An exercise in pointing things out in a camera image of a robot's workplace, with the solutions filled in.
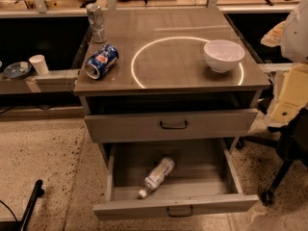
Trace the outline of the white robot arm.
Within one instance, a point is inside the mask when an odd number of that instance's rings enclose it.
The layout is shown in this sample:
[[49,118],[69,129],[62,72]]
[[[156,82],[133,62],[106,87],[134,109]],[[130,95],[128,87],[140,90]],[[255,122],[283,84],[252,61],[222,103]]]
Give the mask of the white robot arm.
[[301,0],[284,21],[262,37],[261,43],[279,46],[281,55],[293,63],[269,114],[274,122],[286,124],[308,103],[308,0]]

